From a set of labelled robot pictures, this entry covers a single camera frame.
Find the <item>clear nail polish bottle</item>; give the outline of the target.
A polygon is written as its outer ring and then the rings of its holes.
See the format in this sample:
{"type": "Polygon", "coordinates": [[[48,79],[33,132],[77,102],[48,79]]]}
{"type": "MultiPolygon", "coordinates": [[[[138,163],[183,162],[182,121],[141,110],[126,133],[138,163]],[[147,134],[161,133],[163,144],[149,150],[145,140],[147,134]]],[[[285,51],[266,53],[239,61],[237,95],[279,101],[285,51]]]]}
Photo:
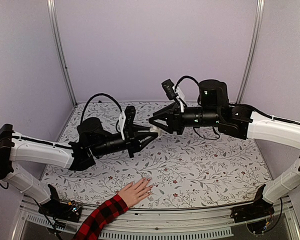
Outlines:
{"type": "Polygon", "coordinates": [[[157,136],[160,137],[162,135],[162,130],[157,126],[151,126],[149,131],[151,133],[157,133],[157,136]]]}

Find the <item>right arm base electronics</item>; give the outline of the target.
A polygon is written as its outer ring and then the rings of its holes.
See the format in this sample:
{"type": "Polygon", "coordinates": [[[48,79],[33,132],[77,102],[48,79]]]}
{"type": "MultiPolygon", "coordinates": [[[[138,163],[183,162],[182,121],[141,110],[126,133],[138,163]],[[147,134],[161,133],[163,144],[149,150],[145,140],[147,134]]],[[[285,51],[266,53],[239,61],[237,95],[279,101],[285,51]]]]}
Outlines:
{"type": "Polygon", "coordinates": [[[263,190],[265,186],[266,185],[263,184],[258,188],[252,203],[231,208],[230,217],[234,219],[235,223],[263,218],[263,220],[247,225],[248,230],[255,235],[264,234],[267,231],[270,221],[266,220],[265,217],[270,216],[270,218],[272,218],[275,213],[273,204],[263,200],[263,190]]]}

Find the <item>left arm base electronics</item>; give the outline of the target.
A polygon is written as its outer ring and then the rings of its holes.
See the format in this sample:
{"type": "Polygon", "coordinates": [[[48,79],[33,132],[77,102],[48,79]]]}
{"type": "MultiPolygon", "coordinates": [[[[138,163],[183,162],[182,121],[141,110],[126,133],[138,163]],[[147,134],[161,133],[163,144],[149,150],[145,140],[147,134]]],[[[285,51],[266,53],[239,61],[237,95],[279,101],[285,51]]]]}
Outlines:
{"type": "Polygon", "coordinates": [[[40,204],[38,212],[55,219],[78,223],[82,214],[82,205],[74,200],[67,203],[61,202],[57,190],[50,184],[47,186],[51,193],[50,200],[45,204],[40,204]]]}

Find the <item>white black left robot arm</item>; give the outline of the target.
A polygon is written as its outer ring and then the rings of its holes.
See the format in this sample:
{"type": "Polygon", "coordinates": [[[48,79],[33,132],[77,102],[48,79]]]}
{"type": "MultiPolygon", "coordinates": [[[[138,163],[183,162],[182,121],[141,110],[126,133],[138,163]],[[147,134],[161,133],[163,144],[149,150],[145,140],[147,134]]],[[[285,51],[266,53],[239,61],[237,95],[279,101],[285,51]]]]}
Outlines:
{"type": "Polygon", "coordinates": [[[13,131],[11,124],[4,124],[0,129],[0,180],[45,204],[53,217],[60,217],[65,210],[57,200],[56,191],[24,170],[18,161],[84,171],[104,155],[126,150],[132,158],[161,135],[155,126],[141,126],[130,120],[125,121],[120,133],[110,133],[103,129],[97,117],[84,120],[77,131],[79,140],[65,144],[31,138],[13,131]]]}

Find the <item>person's left hand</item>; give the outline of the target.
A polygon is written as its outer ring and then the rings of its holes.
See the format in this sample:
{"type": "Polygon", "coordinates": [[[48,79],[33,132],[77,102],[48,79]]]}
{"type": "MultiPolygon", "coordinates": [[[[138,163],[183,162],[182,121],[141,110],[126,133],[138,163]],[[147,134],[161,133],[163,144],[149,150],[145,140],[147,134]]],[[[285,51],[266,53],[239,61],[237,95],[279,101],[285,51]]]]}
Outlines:
{"type": "Polygon", "coordinates": [[[128,208],[131,208],[152,194],[151,178],[143,177],[138,182],[131,182],[117,194],[123,199],[128,208]]]}

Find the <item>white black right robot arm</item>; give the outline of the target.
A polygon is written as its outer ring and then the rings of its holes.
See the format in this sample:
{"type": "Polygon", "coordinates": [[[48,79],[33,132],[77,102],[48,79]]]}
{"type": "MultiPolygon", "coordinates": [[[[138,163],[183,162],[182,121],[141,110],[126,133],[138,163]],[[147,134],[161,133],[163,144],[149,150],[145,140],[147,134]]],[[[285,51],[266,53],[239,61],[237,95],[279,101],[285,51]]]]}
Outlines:
{"type": "MultiPolygon", "coordinates": [[[[300,150],[300,122],[266,114],[248,104],[230,104],[227,84],[216,79],[199,82],[198,106],[188,107],[178,84],[162,84],[169,100],[175,102],[155,112],[149,122],[172,134],[181,135],[186,127],[216,127],[219,133],[238,138],[270,141],[300,150]]],[[[259,218],[279,198],[300,185],[300,155],[276,179],[259,187],[248,213],[259,218]]]]}

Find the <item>red black plaid sleeve forearm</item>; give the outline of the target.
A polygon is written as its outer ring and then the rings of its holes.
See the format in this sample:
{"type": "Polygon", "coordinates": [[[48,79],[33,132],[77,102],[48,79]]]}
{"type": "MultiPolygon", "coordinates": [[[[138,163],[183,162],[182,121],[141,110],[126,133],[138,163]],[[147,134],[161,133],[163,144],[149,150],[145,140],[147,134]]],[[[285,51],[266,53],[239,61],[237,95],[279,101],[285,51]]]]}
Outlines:
{"type": "Polygon", "coordinates": [[[103,228],[128,210],[124,200],[116,194],[96,208],[82,223],[73,240],[97,240],[103,228]]]}

